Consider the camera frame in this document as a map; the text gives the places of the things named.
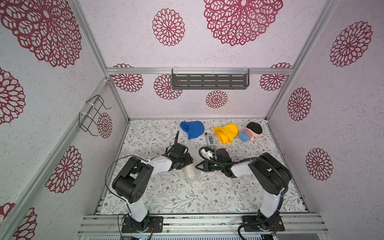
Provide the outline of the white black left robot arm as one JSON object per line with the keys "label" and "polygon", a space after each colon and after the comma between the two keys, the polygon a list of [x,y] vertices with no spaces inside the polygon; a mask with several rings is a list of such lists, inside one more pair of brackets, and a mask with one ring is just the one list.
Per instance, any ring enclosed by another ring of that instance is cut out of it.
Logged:
{"label": "white black left robot arm", "polygon": [[142,197],[150,178],[159,173],[181,170],[192,163],[188,147],[178,143],[166,148],[163,155],[150,160],[129,156],[113,180],[112,188],[127,203],[131,219],[142,223],[149,216]]}

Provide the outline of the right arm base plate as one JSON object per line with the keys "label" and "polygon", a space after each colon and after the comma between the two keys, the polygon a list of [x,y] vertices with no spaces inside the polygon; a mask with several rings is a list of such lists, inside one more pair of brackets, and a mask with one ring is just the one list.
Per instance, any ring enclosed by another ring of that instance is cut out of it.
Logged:
{"label": "right arm base plate", "polygon": [[279,212],[275,212],[271,217],[263,215],[250,215],[242,217],[245,232],[283,232],[285,226]]}

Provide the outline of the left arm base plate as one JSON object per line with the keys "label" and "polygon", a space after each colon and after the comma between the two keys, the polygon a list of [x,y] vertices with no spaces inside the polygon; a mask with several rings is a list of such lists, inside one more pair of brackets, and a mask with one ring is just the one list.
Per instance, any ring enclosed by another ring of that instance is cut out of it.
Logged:
{"label": "left arm base plate", "polygon": [[131,217],[126,217],[122,226],[122,233],[161,233],[163,231],[163,217],[147,216],[143,221],[137,222]]}

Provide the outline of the clear bubble wrap sheet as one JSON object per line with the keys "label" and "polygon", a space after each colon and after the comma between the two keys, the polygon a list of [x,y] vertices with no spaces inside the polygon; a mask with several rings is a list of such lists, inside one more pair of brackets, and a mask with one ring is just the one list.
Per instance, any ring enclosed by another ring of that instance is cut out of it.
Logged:
{"label": "clear bubble wrap sheet", "polygon": [[195,168],[195,165],[190,164],[183,168],[186,181],[190,185],[198,185],[201,183],[200,171]]}

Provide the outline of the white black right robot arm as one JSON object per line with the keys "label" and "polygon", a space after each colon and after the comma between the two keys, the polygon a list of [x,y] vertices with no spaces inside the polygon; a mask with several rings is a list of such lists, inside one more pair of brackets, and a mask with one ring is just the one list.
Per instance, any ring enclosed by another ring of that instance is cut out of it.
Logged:
{"label": "white black right robot arm", "polygon": [[203,172],[220,171],[226,177],[238,178],[253,175],[264,190],[264,197],[258,216],[262,220],[273,218],[281,209],[284,196],[289,190],[291,172],[269,153],[233,162],[225,149],[209,147],[199,149],[203,161],[195,166]]}

